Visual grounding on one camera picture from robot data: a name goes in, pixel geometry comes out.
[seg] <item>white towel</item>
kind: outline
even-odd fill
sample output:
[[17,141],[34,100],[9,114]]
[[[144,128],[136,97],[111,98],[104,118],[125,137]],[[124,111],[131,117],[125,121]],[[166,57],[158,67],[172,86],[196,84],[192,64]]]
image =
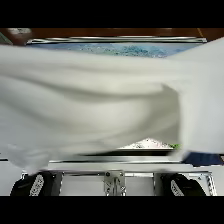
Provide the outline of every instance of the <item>white towel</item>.
[[0,46],[0,152],[27,170],[148,137],[223,153],[223,49],[151,59]]

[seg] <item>white cloth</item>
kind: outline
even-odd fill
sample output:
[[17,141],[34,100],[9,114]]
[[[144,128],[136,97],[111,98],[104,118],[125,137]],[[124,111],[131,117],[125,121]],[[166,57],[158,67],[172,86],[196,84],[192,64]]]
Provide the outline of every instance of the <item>white cloth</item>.
[[150,59],[0,46],[0,152],[27,170],[148,137],[224,152],[223,48]]

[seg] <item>metal bracket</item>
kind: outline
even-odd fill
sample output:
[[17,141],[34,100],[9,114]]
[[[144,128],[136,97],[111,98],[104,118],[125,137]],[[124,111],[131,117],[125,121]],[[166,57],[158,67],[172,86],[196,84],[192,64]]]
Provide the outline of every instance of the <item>metal bracket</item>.
[[125,196],[124,171],[107,171],[104,176],[104,192],[106,196]]

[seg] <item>wooden floor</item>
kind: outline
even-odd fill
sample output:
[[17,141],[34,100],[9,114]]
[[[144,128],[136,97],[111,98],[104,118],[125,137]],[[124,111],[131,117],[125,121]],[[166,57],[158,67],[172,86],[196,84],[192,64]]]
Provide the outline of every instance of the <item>wooden floor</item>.
[[31,28],[34,38],[76,36],[185,36],[215,40],[224,28]]

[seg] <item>dark blue cloth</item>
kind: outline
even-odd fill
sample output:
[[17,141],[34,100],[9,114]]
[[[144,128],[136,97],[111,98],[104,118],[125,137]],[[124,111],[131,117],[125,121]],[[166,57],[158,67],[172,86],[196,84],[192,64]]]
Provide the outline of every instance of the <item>dark blue cloth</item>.
[[211,166],[224,164],[221,156],[218,154],[197,152],[190,153],[190,155],[183,161],[183,163],[192,164],[193,166]]

